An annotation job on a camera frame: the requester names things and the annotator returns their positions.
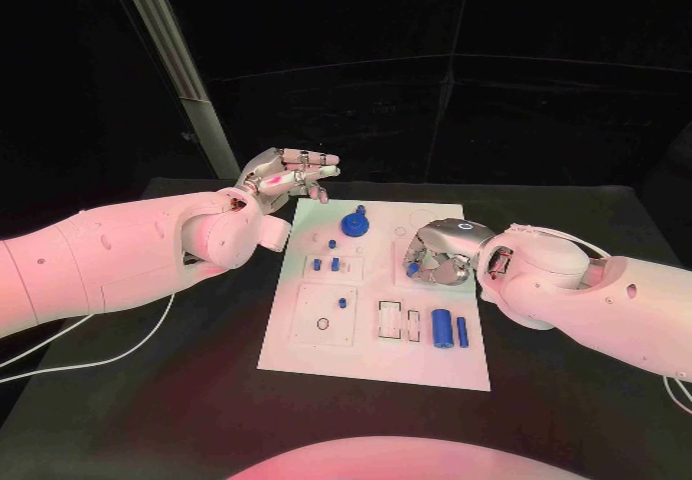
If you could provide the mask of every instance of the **white board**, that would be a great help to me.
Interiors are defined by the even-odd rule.
[[[371,227],[352,238],[341,221],[358,205]],[[457,287],[414,282],[401,266],[419,228],[445,218],[463,218],[462,205],[299,200],[260,369],[491,391],[476,282]],[[335,257],[339,271],[332,271]],[[447,349],[433,343],[439,308],[453,318]],[[468,348],[459,345],[457,317],[466,318]]]

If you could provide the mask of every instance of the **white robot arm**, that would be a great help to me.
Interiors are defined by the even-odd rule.
[[[600,256],[590,259],[581,243]],[[421,270],[426,255],[439,262]],[[610,257],[571,235],[522,225],[496,235],[446,219],[414,237],[404,268],[419,281],[457,285],[478,271],[483,300],[524,326],[560,328],[636,367],[692,381],[692,272]]]
[[[0,241],[0,337],[51,320],[124,310],[280,252],[292,225],[269,215],[289,194],[328,202],[318,180],[339,158],[270,149],[235,187],[83,211]]]

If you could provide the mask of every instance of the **blue object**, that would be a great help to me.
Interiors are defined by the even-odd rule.
[[[452,348],[455,337],[452,334],[452,314],[449,310],[433,310],[433,340],[437,348]]]
[[[357,213],[349,213],[342,219],[342,232],[349,237],[361,237],[371,228],[371,222],[365,216],[365,207],[358,206]]]
[[[419,264],[417,264],[417,263],[413,263],[413,264],[408,266],[407,276],[408,276],[408,277],[413,277],[413,276],[414,276],[414,273],[416,273],[419,270],[420,270]]]
[[[466,331],[466,318],[457,317],[457,329],[459,329],[459,346],[462,348],[469,347],[469,332]]]

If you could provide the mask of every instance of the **black table surface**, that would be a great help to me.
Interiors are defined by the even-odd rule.
[[[156,179],[146,197],[230,184]],[[334,183],[329,190],[339,199],[462,203],[495,231],[514,222],[548,226],[612,253],[677,264],[626,187]],[[277,216],[292,221],[295,211],[293,199]],[[468,442],[594,479],[690,478],[692,417],[661,376],[558,330],[522,327],[481,300],[492,392],[259,370],[282,262],[260,248],[241,269],[179,293],[136,353],[34,378],[0,431],[2,478],[220,479],[297,447],[371,435]],[[96,317],[41,366],[126,351],[166,302]]]

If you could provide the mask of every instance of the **robotic hand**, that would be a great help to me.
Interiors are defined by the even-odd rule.
[[[290,194],[328,202],[318,180],[339,157],[270,149],[235,187],[80,212],[0,241],[0,336],[58,318],[124,310],[238,268],[257,245],[280,252]]]
[[[590,259],[581,243],[600,258]],[[437,267],[424,269],[426,257]],[[478,272],[483,300],[524,326],[558,327],[584,346],[692,381],[692,272],[628,257],[545,228],[496,235],[469,220],[432,222],[404,259],[419,281],[459,285]]]

